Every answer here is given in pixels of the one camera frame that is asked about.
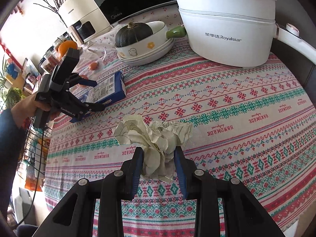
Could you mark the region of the person's left hand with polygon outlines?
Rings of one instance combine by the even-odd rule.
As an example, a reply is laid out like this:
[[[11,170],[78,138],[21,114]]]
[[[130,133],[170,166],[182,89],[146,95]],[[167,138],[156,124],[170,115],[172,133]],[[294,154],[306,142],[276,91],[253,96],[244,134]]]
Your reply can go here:
[[[39,108],[43,111],[50,111],[49,104],[38,102],[35,100],[36,93],[27,96],[23,100],[19,101],[12,109],[12,118],[18,128],[20,128],[25,119],[34,117],[36,110]]]

